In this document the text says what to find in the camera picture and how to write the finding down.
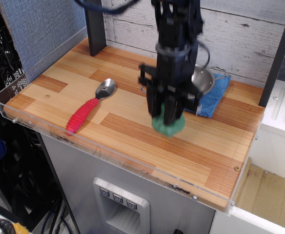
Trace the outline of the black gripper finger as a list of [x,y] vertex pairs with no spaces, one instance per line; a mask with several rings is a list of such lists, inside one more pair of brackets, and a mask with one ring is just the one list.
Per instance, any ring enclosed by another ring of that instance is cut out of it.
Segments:
[[161,106],[163,103],[163,95],[157,91],[147,89],[146,91],[148,111],[152,117],[161,114]]
[[168,95],[164,101],[164,124],[172,125],[181,118],[183,113],[183,100],[174,95]]

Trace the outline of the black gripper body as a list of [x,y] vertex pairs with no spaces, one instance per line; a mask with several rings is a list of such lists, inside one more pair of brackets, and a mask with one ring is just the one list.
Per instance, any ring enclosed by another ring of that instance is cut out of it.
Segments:
[[203,96],[201,90],[191,81],[198,44],[185,45],[181,50],[178,47],[174,49],[162,47],[158,43],[156,49],[158,52],[156,72],[151,75],[145,73],[145,77],[138,79],[138,82],[146,85],[146,90],[151,89],[161,93],[163,103],[168,95],[174,95],[183,100],[183,108],[190,107],[196,111]]

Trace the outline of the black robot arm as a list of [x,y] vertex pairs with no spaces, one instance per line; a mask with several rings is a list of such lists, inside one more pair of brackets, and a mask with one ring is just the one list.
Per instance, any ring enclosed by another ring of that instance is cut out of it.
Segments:
[[146,87],[148,111],[172,125],[185,108],[197,111],[202,91],[192,83],[203,30],[198,0],[153,0],[158,29],[157,65],[141,64],[139,83]]

